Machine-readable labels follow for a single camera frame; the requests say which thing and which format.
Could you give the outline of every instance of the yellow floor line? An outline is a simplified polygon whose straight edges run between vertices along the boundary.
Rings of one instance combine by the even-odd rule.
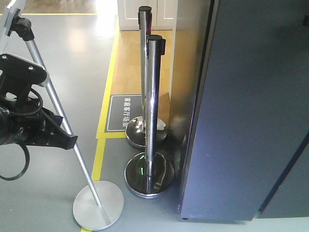
[[[101,109],[100,119],[99,119],[99,122],[98,122],[97,134],[98,133],[105,133],[107,112],[108,112],[108,109],[109,109],[111,90],[112,90],[112,78],[113,78],[113,75],[114,75],[115,63],[116,63],[116,53],[117,53],[118,41],[119,41],[119,27],[117,25],[117,29],[116,29],[116,32],[115,32],[114,44],[112,46],[112,55],[111,55],[110,67],[109,67],[109,70],[108,70],[108,76],[107,76],[107,81],[106,81],[106,86],[105,86],[102,109]]]
[[[100,15],[98,13],[22,13],[21,15]]]
[[[126,133],[125,132],[97,133],[97,139],[115,139],[115,138],[126,138]]]
[[[106,139],[98,139],[95,161],[93,164],[92,175],[91,175],[92,180],[94,182],[99,181],[101,178],[105,143]]]

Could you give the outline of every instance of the cabinet door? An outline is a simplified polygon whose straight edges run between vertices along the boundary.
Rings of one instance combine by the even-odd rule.
[[[172,29],[177,9],[177,0],[157,0],[156,26],[158,29]]]
[[[301,154],[260,218],[309,217],[309,146]]]
[[[152,8],[152,25],[156,25],[156,0],[118,0],[117,3],[120,30],[139,30],[138,11],[140,6]]]

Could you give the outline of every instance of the stanchion post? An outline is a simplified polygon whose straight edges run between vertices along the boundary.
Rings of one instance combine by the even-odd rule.
[[[145,148],[145,128],[146,128],[146,89],[147,89],[147,48],[146,37],[151,34],[152,14],[150,6],[141,6],[138,12],[140,26],[140,78],[141,78],[141,101],[142,116],[132,119],[126,127],[128,141],[135,147]],[[162,142],[167,136],[167,126],[164,121],[157,118],[157,137],[158,143]]]
[[[143,198],[155,198],[172,183],[174,169],[170,161],[155,151],[161,55],[165,52],[165,39],[159,35],[147,36],[146,148],[133,157],[126,166],[125,180],[129,190]]]

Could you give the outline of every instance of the round stand base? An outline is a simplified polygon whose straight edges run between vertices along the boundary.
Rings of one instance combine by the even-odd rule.
[[[142,198],[155,198],[172,184],[174,169],[160,153],[154,156],[154,175],[146,175],[145,153],[133,157],[126,165],[125,180],[129,190]]]
[[[73,215],[81,227],[90,231],[101,231],[118,220],[124,207],[124,197],[118,186],[112,182],[98,181],[94,185],[102,205],[97,206],[89,186],[86,186],[75,198]]]
[[[156,142],[161,143],[168,134],[168,128],[164,121],[158,118],[156,131]],[[126,137],[129,142],[138,148],[145,148],[145,131],[143,130],[143,117],[132,119],[126,127]]]

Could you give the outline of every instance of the white door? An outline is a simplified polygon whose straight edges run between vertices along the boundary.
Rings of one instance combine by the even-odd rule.
[[[176,0],[157,0],[156,25],[160,29],[172,29],[177,10]]]
[[[139,30],[137,15],[140,6],[152,8],[152,29],[171,30],[176,13],[176,2],[176,0],[118,0],[120,30]]]
[[[156,0],[118,0],[118,17],[120,30],[139,30],[138,12],[140,6],[150,6],[153,25],[156,25]]]

